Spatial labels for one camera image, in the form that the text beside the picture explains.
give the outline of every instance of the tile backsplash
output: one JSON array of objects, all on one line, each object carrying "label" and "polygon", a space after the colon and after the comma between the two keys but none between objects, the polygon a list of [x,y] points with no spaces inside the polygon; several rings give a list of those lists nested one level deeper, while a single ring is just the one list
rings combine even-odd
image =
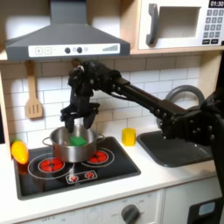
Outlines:
[{"label": "tile backsplash", "polygon": [[[199,85],[200,54],[105,57],[95,60],[119,70],[124,79],[160,99],[164,99],[177,86]],[[30,120],[25,116],[25,104],[29,98],[25,64],[0,62],[10,140],[19,138],[30,148],[39,147],[43,138],[64,125],[60,121],[60,111],[69,103],[67,78],[72,67],[71,61],[65,59],[36,63],[38,98],[43,104],[45,116]],[[94,92],[92,102],[101,104],[100,113],[92,126],[98,132],[156,125],[156,118],[135,102],[112,98],[102,91]],[[197,103],[195,96],[188,93],[180,94],[175,102],[186,109]]]}]

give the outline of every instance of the microwave keypad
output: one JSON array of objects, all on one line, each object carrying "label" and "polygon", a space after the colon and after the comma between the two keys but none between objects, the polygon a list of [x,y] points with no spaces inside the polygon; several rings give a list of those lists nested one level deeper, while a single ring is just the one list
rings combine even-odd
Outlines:
[{"label": "microwave keypad", "polygon": [[207,10],[202,45],[217,45],[221,36],[224,10]]}]

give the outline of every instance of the yellow object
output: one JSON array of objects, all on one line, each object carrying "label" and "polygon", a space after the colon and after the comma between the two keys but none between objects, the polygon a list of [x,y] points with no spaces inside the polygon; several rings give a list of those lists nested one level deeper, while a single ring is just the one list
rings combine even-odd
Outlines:
[{"label": "yellow object", "polygon": [[136,143],[136,130],[135,129],[123,129],[122,130],[122,143],[125,146],[134,146]]},{"label": "yellow object", "polygon": [[29,151],[26,145],[21,141],[16,141],[10,147],[11,155],[21,164],[29,162]]}]

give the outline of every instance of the white countertop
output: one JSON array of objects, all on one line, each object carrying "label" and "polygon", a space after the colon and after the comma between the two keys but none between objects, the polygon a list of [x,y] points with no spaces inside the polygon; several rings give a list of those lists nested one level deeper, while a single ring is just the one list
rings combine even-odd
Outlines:
[{"label": "white countertop", "polygon": [[[108,133],[106,136],[113,136],[121,143],[120,133],[117,135]],[[123,148],[141,170],[139,176],[36,199],[19,200],[13,162],[9,160],[6,146],[0,145],[0,223],[28,221],[216,175],[213,161],[179,168],[165,168],[156,164],[138,143],[135,147]]]}]

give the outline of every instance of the hood button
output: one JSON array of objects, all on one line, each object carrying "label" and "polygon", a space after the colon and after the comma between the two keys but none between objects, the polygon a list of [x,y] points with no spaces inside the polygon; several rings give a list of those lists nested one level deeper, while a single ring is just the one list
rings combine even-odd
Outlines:
[{"label": "hood button", "polygon": [[66,53],[70,53],[70,52],[71,52],[70,48],[67,47],[67,48],[65,49],[65,52],[66,52]]},{"label": "hood button", "polygon": [[81,48],[81,47],[78,47],[78,48],[77,48],[77,52],[78,52],[78,53],[82,53],[82,48]]}]

